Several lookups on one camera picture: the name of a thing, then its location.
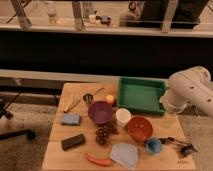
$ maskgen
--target chair leg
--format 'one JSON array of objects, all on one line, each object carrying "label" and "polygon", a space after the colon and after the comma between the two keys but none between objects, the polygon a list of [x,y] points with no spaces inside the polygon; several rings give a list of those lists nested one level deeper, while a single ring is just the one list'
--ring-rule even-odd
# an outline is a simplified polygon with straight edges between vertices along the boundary
[{"label": "chair leg", "polygon": [[6,134],[0,134],[0,140],[5,140],[8,138],[16,137],[16,136],[23,135],[23,134],[27,135],[28,140],[33,140],[36,137],[35,132],[31,131],[30,129],[24,129],[24,130],[10,132],[10,133],[6,133]]}]

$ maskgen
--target floor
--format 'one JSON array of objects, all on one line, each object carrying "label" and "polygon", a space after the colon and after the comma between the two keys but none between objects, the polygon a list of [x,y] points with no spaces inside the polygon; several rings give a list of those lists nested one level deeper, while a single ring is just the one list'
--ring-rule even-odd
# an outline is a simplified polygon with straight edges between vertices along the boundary
[{"label": "floor", "polygon": [[[16,93],[0,92],[5,102]],[[0,119],[0,133],[19,129],[32,129],[36,139],[28,141],[19,136],[0,141],[0,171],[41,171],[42,160],[57,110],[55,96],[22,93],[9,107],[13,119]],[[201,113],[198,116],[187,109],[179,117],[184,134],[198,150],[193,154],[197,171],[212,171],[213,120]]]}]

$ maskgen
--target sponge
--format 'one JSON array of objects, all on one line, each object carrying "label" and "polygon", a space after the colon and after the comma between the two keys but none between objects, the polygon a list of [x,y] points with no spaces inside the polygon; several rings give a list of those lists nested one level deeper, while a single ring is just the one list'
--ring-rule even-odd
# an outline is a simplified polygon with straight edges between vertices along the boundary
[{"label": "sponge", "polygon": [[62,125],[72,125],[72,126],[78,126],[80,125],[80,115],[78,114],[63,114],[61,118],[61,124]]}]

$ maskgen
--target cloth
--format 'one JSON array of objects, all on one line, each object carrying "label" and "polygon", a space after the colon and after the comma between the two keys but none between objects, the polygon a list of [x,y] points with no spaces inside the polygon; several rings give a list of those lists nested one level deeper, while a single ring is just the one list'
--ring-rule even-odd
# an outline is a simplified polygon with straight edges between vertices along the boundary
[{"label": "cloth", "polygon": [[62,125],[80,125],[80,116],[78,114],[63,114],[61,118]]},{"label": "cloth", "polygon": [[135,170],[139,158],[138,148],[132,144],[115,144],[110,152],[110,158],[129,170]]}]

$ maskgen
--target blue cup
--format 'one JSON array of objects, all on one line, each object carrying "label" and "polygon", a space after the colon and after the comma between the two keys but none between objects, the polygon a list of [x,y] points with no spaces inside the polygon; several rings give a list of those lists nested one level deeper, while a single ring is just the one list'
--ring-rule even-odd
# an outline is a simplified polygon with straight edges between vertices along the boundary
[{"label": "blue cup", "polygon": [[146,141],[146,151],[153,155],[156,153],[160,153],[162,150],[162,143],[157,138],[150,138]]}]

